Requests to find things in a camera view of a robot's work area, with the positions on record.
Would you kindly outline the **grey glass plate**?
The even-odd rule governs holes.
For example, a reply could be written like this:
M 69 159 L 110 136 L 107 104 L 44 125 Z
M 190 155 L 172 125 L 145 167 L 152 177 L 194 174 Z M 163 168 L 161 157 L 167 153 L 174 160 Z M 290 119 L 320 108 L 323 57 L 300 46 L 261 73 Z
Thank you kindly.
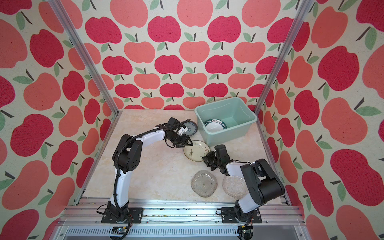
M 216 191 L 218 181 L 216 177 L 206 170 L 195 173 L 191 179 L 191 188 L 200 197 L 208 198 Z

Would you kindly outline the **small blue patterned plate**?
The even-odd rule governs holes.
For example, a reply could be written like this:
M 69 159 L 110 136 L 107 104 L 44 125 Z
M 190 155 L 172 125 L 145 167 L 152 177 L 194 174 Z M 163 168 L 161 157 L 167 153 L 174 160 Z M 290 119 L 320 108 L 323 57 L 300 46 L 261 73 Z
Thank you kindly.
M 184 126 L 186 129 L 185 134 L 187 136 L 192 136 L 192 135 L 196 134 L 198 131 L 198 126 L 193 121 L 189 121 L 189 122 L 185 123 Z

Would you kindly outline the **black rimmed white plate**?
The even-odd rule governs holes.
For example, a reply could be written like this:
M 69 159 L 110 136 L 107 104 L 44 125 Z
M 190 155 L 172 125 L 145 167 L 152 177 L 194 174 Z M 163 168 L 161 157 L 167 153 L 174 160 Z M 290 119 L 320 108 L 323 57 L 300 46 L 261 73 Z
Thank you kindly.
M 210 133 L 216 133 L 227 129 L 227 125 L 219 119 L 209 119 L 204 122 L 204 126 Z

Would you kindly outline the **clear glass plate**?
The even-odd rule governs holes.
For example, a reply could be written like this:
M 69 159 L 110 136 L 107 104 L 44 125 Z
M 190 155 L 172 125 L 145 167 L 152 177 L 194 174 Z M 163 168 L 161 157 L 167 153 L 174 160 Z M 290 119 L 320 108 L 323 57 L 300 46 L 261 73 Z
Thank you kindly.
M 241 199 L 248 193 L 245 180 L 236 176 L 225 176 L 222 187 L 227 195 L 236 199 Z

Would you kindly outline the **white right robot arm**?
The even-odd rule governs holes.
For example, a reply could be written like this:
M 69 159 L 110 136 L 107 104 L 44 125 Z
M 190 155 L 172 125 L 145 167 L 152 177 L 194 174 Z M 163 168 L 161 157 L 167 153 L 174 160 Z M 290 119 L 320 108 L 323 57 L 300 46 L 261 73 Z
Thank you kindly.
M 248 193 L 236 201 L 238 213 L 247 214 L 285 194 L 285 187 L 275 171 L 265 159 L 253 163 L 232 160 L 229 155 L 219 155 L 214 151 L 202 157 L 212 171 L 219 169 L 228 177 L 244 179 Z

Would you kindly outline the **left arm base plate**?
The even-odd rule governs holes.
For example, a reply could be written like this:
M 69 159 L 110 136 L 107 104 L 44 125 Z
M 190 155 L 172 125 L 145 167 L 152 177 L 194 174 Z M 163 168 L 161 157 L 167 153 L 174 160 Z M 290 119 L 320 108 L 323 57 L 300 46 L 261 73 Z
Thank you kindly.
M 123 209 L 125 214 L 132 219 L 133 224 L 140 224 L 143 218 L 143 208 L 127 208 Z M 101 220 L 103 224 L 127 224 L 128 220 L 121 214 L 116 217 L 108 209 L 103 213 Z

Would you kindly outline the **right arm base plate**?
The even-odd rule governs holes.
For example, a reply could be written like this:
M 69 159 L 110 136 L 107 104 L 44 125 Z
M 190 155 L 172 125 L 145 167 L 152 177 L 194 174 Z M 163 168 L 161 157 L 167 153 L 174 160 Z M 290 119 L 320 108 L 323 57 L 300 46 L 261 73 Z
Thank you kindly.
M 244 213 L 239 207 L 220 208 L 216 215 L 222 218 L 223 224 L 261 224 L 262 218 L 259 209 Z

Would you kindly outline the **mint green plastic bin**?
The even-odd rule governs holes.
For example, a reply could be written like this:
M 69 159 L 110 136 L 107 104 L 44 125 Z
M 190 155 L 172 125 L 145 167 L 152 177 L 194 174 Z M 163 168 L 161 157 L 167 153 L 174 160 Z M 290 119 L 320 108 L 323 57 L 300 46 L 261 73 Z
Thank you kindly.
M 204 142 L 212 147 L 245 136 L 258 117 L 249 109 L 241 98 L 228 98 L 208 103 L 195 108 L 198 130 Z M 209 119 L 219 119 L 227 125 L 227 129 L 210 133 L 204 126 Z

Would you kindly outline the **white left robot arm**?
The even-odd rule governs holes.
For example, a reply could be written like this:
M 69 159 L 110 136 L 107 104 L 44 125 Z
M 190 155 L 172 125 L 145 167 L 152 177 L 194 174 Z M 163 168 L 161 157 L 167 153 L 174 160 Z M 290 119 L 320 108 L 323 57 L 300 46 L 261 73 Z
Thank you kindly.
M 156 142 L 165 141 L 170 148 L 183 148 L 192 146 L 190 136 L 186 134 L 187 119 L 179 122 L 171 118 L 168 123 L 157 125 L 154 129 L 136 136 L 123 135 L 113 154 L 116 178 L 111 203 L 117 209 L 122 209 L 129 202 L 129 185 L 132 172 L 138 167 L 142 150 Z

